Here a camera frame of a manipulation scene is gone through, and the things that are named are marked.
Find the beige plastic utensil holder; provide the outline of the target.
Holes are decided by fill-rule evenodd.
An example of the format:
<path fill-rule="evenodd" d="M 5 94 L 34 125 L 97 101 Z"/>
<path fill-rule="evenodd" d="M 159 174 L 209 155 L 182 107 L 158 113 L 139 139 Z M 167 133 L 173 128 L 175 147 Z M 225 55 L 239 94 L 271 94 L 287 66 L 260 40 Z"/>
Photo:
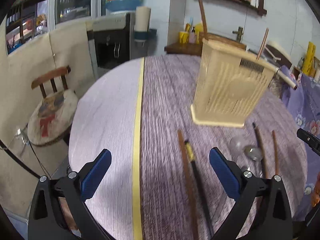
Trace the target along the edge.
<path fill-rule="evenodd" d="M 275 73 L 274 65 L 252 53 L 203 40 L 199 78 L 190 107 L 193 122 L 243 127 Z"/>

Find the white pot with lid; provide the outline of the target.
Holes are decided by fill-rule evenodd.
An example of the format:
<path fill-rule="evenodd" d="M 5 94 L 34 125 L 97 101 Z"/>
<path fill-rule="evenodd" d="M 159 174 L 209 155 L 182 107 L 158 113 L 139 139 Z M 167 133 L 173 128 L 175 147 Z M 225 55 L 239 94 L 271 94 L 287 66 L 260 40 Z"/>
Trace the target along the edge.
<path fill-rule="evenodd" d="M 253 50 L 249 47 L 247 47 L 246 51 L 253 53 L 255 55 L 258 55 L 257 50 Z M 261 53 L 261 57 L 269 62 L 270 64 L 273 64 L 277 68 L 281 68 L 281 66 L 286 66 L 286 67 L 292 67 L 292 63 L 289 60 L 287 56 L 285 56 L 281 51 L 279 51 L 277 48 L 270 44 L 266 44 L 265 48 L 263 49 L 263 52 Z M 287 81 L 285 81 L 291 88 L 294 90 L 297 89 L 297 85 L 290 85 Z"/>

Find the yellow soap bottle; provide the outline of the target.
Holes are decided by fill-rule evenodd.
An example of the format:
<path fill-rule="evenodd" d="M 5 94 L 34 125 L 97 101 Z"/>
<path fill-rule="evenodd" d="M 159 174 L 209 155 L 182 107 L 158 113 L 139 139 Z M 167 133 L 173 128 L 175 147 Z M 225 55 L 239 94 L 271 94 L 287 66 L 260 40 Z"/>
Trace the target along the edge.
<path fill-rule="evenodd" d="M 194 26 L 194 30 L 195 30 L 195 34 L 196 34 L 197 36 L 199 36 L 199 34 L 200 34 L 201 32 L 203 32 L 203 24 L 202 24 L 202 23 L 196 24 L 196 25 Z"/>

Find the water dispenser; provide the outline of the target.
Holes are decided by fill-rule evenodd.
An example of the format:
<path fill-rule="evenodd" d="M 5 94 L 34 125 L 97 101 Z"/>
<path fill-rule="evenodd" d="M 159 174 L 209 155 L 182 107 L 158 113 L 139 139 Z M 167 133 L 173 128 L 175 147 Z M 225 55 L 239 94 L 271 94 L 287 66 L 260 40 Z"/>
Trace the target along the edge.
<path fill-rule="evenodd" d="M 111 70 L 137 58 L 134 41 L 136 14 L 120 12 L 89 22 L 88 38 L 93 41 L 97 66 Z"/>

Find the yellow package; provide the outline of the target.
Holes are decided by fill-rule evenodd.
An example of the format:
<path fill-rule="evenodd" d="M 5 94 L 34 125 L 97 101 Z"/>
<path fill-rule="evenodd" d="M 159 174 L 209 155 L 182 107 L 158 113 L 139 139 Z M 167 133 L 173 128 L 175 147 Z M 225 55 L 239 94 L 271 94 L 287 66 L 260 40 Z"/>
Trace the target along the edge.
<path fill-rule="evenodd" d="M 309 42 L 304 63 L 302 66 L 302 72 L 307 76 L 310 73 L 315 52 L 316 52 L 316 46 L 312 42 Z"/>

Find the black chopstick yellow band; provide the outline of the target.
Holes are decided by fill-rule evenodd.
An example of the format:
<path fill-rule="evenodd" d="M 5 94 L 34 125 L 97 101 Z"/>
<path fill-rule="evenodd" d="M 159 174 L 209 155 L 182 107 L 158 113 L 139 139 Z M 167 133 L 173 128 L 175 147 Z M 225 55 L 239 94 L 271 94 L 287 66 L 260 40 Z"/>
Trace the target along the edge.
<path fill-rule="evenodd" d="M 209 239 L 212 239 L 212 237 L 214 235 L 214 229 L 213 229 L 212 221 L 210 218 L 210 211 L 209 211 L 206 195 L 205 195 L 204 188 L 203 188 L 203 183 L 202 183 L 202 180 L 200 177 L 200 173 L 199 173 L 197 166 L 196 166 L 195 154 L 194 154 L 193 148 L 188 140 L 186 140 L 184 142 L 184 145 L 187 150 L 188 158 L 189 158 L 189 161 L 190 161 L 192 169 L 193 169 L 193 174 L 194 174 L 194 178 L 196 181 L 196 187 L 199 192 L 199 197 L 200 197 L 200 201 L 201 201 L 201 207 L 203 210 L 204 218 L 206 220 L 206 226 L 207 226 L 207 229 L 209 232 Z"/>

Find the wooden chair with cushion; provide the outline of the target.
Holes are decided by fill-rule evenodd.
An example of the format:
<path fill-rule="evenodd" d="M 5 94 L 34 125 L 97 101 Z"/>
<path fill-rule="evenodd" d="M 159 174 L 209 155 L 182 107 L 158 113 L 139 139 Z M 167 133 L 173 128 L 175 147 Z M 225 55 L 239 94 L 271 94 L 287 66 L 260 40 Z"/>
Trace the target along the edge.
<path fill-rule="evenodd" d="M 59 67 L 43 74 L 31 83 L 40 88 L 43 99 L 32 113 L 27 136 L 37 147 L 52 145 L 60 140 L 69 143 L 78 97 L 67 85 L 70 66 Z"/>

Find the sliding glass window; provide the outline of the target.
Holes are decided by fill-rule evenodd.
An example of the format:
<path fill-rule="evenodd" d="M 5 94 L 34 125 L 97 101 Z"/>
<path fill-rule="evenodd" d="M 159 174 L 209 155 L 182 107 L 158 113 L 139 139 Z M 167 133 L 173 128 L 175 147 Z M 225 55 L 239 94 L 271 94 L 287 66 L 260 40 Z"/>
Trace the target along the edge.
<path fill-rule="evenodd" d="M 103 14 L 103 0 L 14 0 L 5 11 L 5 48 L 10 54 L 39 36 L 36 21 L 44 15 L 46 31 L 67 23 L 93 20 Z"/>

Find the yellow mug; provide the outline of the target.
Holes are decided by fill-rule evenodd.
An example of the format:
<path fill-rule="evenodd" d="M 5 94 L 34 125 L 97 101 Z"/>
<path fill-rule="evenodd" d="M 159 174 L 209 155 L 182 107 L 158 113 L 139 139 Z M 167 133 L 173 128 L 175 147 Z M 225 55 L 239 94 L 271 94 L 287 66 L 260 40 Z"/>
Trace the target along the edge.
<path fill-rule="evenodd" d="M 179 43 L 180 44 L 188 44 L 189 43 L 189 32 L 188 31 L 180 31 L 179 32 Z"/>

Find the clear plastic spoon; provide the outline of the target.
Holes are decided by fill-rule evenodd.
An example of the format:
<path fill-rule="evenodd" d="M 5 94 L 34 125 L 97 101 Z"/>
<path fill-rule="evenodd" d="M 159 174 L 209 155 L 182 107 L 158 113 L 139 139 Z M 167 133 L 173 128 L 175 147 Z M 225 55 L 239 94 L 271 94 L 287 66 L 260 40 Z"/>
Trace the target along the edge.
<path fill-rule="evenodd" d="M 231 154 L 235 157 L 244 154 L 246 157 L 253 161 L 262 161 L 263 155 L 260 148 L 247 143 L 244 137 L 236 136 L 230 140 L 229 150 Z"/>

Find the dark wooden counter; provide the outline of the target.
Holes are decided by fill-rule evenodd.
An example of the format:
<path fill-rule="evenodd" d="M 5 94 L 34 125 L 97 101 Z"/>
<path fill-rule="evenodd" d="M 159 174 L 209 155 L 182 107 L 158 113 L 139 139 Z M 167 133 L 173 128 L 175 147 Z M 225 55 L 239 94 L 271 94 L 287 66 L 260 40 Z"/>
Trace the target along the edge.
<path fill-rule="evenodd" d="M 167 54 L 201 56 L 202 46 L 194 43 L 174 43 L 164 47 L 164 51 Z"/>

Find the brown wooden chopstick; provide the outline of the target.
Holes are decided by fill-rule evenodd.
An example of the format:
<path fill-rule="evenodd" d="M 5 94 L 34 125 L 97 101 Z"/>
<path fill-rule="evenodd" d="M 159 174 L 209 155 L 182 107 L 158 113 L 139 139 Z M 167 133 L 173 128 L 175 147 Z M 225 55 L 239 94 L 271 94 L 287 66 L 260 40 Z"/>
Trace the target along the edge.
<path fill-rule="evenodd" d="M 272 138 L 273 138 L 273 145 L 274 145 L 275 175 L 279 175 L 278 145 L 277 145 L 275 130 L 272 131 Z"/>
<path fill-rule="evenodd" d="M 261 155 L 262 155 L 261 168 L 262 168 L 263 178 L 267 179 L 268 178 L 268 170 L 267 170 L 267 165 L 265 162 L 265 150 L 264 150 L 264 146 L 263 146 L 263 141 L 262 141 L 262 138 L 260 135 L 259 128 L 256 125 L 256 123 L 253 122 L 252 126 L 253 126 L 253 129 L 255 132 L 258 148 L 261 150 Z"/>
<path fill-rule="evenodd" d="M 178 142 L 181 150 L 182 163 L 183 163 L 183 173 L 185 177 L 185 188 L 188 196 L 189 210 L 190 210 L 190 219 L 191 219 L 191 230 L 193 233 L 193 239 L 199 239 L 198 225 L 197 225 L 197 213 L 196 213 L 196 203 L 195 197 L 193 194 L 192 181 L 190 177 L 188 156 L 183 140 L 182 131 L 179 129 L 177 131 Z"/>

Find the brown chopstick in holder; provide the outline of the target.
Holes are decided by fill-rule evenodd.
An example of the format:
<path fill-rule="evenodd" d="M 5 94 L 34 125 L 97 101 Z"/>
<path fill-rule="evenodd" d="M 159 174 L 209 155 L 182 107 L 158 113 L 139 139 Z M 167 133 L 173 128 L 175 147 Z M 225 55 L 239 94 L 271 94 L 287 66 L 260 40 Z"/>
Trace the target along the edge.
<path fill-rule="evenodd" d="M 266 28 L 262 43 L 260 45 L 260 48 L 259 48 L 259 51 L 258 51 L 258 54 L 257 54 L 257 57 L 256 57 L 256 60 L 259 60 L 261 55 L 262 55 L 262 52 L 263 52 L 263 50 L 265 48 L 266 40 L 267 40 L 267 37 L 268 37 L 268 32 L 269 32 L 269 28 Z"/>
<path fill-rule="evenodd" d="M 208 31 L 207 31 L 206 15 L 205 15 L 205 12 L 204 12 L 204 6 L 203 6 L 203 1 L 202 1 L 202 0 L 199 0 L 199 7 L 200 7 L 202 24 L 203 24 L 204 38 L 205 38 L 206 40 L 208 40 Z"/>

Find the brass faucet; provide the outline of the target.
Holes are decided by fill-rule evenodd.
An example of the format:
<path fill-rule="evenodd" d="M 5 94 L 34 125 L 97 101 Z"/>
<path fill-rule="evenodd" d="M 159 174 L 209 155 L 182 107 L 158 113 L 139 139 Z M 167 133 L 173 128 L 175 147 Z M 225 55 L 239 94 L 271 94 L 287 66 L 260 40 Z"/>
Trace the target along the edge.
<path fill-rule="evenodd" d="M 241 43 L 242 42 L 242 36 L 244 34 L 244 29 L 243 27 L 238 27 L 237 30 L 232 31 L 233 34 L 236 35 L 236 41 Z"/>

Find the purple floral cloth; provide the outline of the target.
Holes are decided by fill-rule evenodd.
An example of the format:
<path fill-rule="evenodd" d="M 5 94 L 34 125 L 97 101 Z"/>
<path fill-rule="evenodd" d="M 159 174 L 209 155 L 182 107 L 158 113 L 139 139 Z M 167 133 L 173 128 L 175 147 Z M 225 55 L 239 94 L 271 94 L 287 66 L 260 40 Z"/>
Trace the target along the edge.
<path fill-rule="evenodd" d="M 303 73 L 295 78 L 285 65 L 281 66 L 280 70 L 297 84 L 297 89 L 292 89 L 288 85 L 284 86 L 282 102 L 299 128 L 319 137 L 319 83 Z M 303 221 L 312 209 L 311 192 L 316 185 L 319 173 L 319 156 L 309 146 L 306 146 L 305 149 L 308 171 L 304 196 L 294 216 L 297 221 Z"/>

